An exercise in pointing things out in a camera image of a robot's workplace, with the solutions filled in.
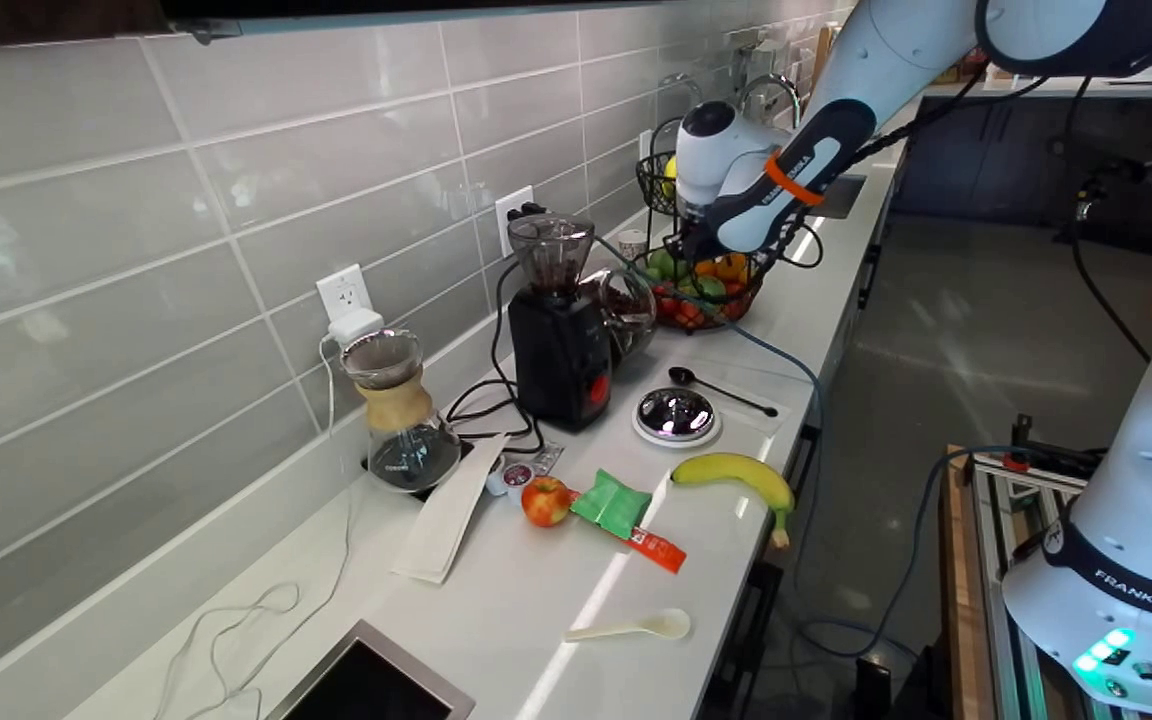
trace backsplash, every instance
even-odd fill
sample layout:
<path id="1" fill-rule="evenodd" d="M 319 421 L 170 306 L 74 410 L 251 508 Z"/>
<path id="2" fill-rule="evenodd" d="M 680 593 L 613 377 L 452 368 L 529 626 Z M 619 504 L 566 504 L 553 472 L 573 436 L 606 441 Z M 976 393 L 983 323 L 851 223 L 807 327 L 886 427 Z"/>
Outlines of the backsplash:
<path id="1" fill-rule="evenodd" d="M 312 281 L 431 355 L 492 307 L 492 201 L 617 229 L 721 40 L 830 0 L 0 48 L 0 655 L 306 443 Z"/>

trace sink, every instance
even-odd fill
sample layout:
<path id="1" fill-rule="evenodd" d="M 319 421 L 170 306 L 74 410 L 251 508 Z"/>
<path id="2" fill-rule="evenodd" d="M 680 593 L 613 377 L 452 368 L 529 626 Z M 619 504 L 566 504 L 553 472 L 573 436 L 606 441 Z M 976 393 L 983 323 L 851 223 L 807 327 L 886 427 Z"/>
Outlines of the sink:
<path id="1" fill-rule="evenodd" d="M 815 215 L 827 215 L 827 221 L 851 215 L 851 203 L 855 203 L 859 188 L 863 188 L 863 176 L 837 176 L 822 188 L 822 209 L 815 209 Z"/>
<path id="2" fill-rule="evenodd" d="M 271 713 L 282 720 L 463 720 L 472 697 L 452 690 L 370 626 L 356 626 Z"/>

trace appliance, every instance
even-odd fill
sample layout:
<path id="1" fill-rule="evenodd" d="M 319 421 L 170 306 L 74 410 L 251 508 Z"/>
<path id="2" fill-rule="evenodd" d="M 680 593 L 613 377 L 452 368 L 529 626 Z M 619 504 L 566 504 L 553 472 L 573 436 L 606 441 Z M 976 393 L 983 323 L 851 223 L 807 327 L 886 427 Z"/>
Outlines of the appliance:
<path id="1" fill-rule="evenodd" d="M 603 307 L 577 289 L 593 223 L 529 203 L 507 221 L 507 242 L 533 284 L 507 306 L 519 410 L 578 434 L 613 401 L 613 335 Z"/>

